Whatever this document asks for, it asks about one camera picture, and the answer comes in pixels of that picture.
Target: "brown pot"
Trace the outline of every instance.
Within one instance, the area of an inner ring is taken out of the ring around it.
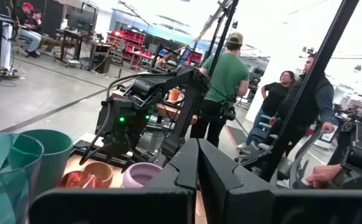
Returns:
[[[94,175],[103,182],[106,188],[109,188],[113,180],[113,170],[106,163],[91,162],[83,169],[85,172]]]

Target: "hair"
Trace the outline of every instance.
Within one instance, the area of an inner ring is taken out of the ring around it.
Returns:
[[[239,40],[237,38],[230,38],[230,41],[236,41],[238,42]],[[240,50],[240,48],[242,47],[241,44],[233,44],[233,43],[226,43],[226,49],[228,50]]]
[[[290,75],[290,79],[292,80],[292,83],[294,83],[294,82],[295,82],[295,75],[294,75],[294,72],[292,72],[292,71],[288,71],[288,70],[283,71],[282,74],[280,74],[280,78],[279,78],[279,79],[281,79],[281,78],[282,78],[282,75],[283,75],[284,73],[286,73],[286,72]]]
[[[310,57],[313,57],[313,58],[315,58],[317,56],[317,53],[313,53],[313,54],[310,54],[310,56],[308,56],[309,58]]]
[[[34,14],[42,14],[42,11],[39,10],[39,9],[35,9],[35,10],[33,10],[32,13],[34,13]]]

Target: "black jacket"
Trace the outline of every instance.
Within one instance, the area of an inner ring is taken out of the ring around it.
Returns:
[[[298,91],[305,79],[305,75],[301,75],[300,77],[301,78],[297,80],[292,87],[290,87],[286,98],[278,107],[278,114],[282,120],[286,119],[287,114],[290,111],[293,102],[297,97]],[[303,113],[301,113],[297,118],[293,118],[293,120],[298,125],[309,126],[313,124],[318,115],[320,115],[322,122],[327,121],[334,123],[334,114],[332,111],[333,95],[333,86],[329,80],[323,76],[315,88],[315,94],[309,96],[307,99],[304,99],[306,106],[304,107]]]
[[[17,7],[15,10],[15,15],[12,15],[12,19],[14,22],[17,22],[17,18],[19,19],[20,25],[24,25],[28,19],[28,15],[24,13],[21,7]]]
[[[28,20],[26,21],[26,24],[30,24],[30,25],[34,25],[36,28],[33,29],[32,31],[37,32],[39,34],[42,33],[42,26],[38,24],[38,22],[33,19],[33,18],[28,18]]]

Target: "pink pot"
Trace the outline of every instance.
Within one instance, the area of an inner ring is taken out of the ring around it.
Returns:
[[[139,162],[131,165],[124,172],[121,188],[142,188],[155,178],[163,168],[149,162]]]

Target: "green t-shirt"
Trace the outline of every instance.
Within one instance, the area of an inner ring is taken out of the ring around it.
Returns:
[[[213,59],[213,55],[207,58],[202,67],[209,70]],[[249,71],[247,65],[236,54],[223,53],[218,58],[211,77],[211,87],[204,99],[222,102],[229,95],[236,94],[239,83],[242,80],[248,79]]]

